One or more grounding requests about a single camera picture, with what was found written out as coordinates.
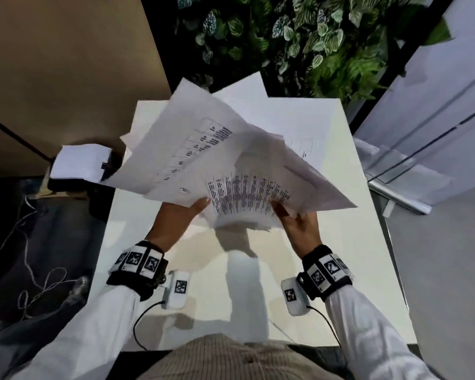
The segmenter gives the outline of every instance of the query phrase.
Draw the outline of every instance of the person's left hand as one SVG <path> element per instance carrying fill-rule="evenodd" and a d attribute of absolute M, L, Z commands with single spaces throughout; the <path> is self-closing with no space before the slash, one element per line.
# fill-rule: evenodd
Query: person's left hand
<path fill-rule="evenodd" d="M 191 207 L 162 203 L 146 240 L 167 252 L 176 244 L 192 220 L 211 202 L 207 197 L 198 199 Z"/>

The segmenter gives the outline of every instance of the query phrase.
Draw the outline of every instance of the gray floor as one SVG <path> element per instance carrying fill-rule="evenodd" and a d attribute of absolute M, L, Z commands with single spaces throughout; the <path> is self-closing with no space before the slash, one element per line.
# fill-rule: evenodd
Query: gray floor
<path fill-rule="evenodd" d="M 475 189 L 418 216 L 387 219 L 425 361 L 447 380 L 475 380 Z"/>

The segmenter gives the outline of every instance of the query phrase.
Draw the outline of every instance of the beige pants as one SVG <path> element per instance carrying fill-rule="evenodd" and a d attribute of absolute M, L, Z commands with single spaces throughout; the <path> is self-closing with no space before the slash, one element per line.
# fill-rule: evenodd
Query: beige pants
<path fill-rule="evenodd" d="M 341 380 L 285 343 L 240 344 L 223 334 L 190 341 L 147 370 L 145 379 Z"/>

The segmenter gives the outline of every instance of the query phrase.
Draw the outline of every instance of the stack of papers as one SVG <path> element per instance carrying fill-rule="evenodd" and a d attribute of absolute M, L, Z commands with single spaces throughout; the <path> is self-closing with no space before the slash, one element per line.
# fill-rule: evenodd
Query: stack of papers
<path fill-rule="evenodd" d="M 292 214 L 353 208 L 317 168 L 328 101 L 268 98 L 259 73 L 214 95 L 182 80 L 158 117 L 138 103 L 134 120 L 154 124 L 123 137 L 132 154 L 105 183 L 183 206 L 209 197 L 209 227 L 281 227 L 271 200 Z"/>

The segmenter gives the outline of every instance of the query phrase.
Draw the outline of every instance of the person's right hand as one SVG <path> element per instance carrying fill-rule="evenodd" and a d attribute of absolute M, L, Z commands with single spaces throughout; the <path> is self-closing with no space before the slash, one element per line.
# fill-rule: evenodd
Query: person's right hand
<path fill-rule="evenodd" d="M 301 259 L 322 244 L 317 212 L 297 214 L 297 217 L 293 218 L 279 202 L 273 201 L 271 206 L 282 222 L 294 252 Z"/>

